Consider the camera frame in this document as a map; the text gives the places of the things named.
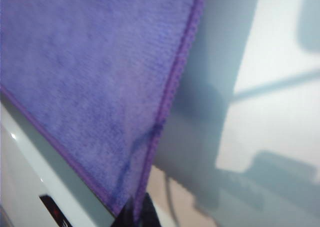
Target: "microfiber cloth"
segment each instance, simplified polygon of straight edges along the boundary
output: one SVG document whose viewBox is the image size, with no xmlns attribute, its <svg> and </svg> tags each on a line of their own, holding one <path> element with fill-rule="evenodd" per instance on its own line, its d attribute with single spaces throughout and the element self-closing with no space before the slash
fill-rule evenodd
<svg viewBox="0 0 320 227">
<path fill-rule="evenodd" d="M 139 215 L 204 0 L 1 0 L 1 92 L 115 215 Z"/>
</svg>

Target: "white surface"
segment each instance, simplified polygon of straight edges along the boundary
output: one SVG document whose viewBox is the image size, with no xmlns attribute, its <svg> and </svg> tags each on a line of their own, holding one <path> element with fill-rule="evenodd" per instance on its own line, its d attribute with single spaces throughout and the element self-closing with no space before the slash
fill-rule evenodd
<svg viewBox="0 0 320 227">
<path fill-rule="evenodd" d="M 53 198 L 75 227 L 105 227 L 114 220 L 33 126 L 3 103 L 1 165 L 6 165 L 1 169 L 1 201 L 15 227 L 55 226 L 45 224 L 53 219 L 39 199 L 43 194 Z"/>
<path fill-rule="evenodd" d="M 319 10 L 207 0 L 155 160 L 193 195 L 178 219 L 200 209 L 223 227 L 320 226 Z"/>
</svg>

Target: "glossy white paint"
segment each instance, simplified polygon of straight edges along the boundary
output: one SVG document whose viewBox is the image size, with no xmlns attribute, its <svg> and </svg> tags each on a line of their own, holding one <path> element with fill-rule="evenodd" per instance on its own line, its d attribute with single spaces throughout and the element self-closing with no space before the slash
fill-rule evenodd
<svg viewBox="0 0 320 227">
<path fill-rule="evenodd" d="M 320 226 L 319 10 L 207 0 L 155 160 L 194 198 L 179 214 L 172 195 L 180 222 L 200 209 L 224 227 Z"/>
<path fill-rule="evenodd" d="M 1 104 L 1 204 L 15 227 L 56 226 L 39 195 L 51 196 L 74 227 L 114 218 L 61 156 L 7 101 Z"/>
</svg>

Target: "purple microfiber towel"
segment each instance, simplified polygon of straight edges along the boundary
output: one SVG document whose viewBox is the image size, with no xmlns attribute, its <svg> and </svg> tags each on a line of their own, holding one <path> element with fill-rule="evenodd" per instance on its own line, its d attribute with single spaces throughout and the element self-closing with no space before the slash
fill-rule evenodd
<svg viewBox="0 0 320 227">
<path fill-rule="evenodd" d="M 204 0 L 1 0 L 1 91 L 117 215 L 138 216 Z"/>
</svg>

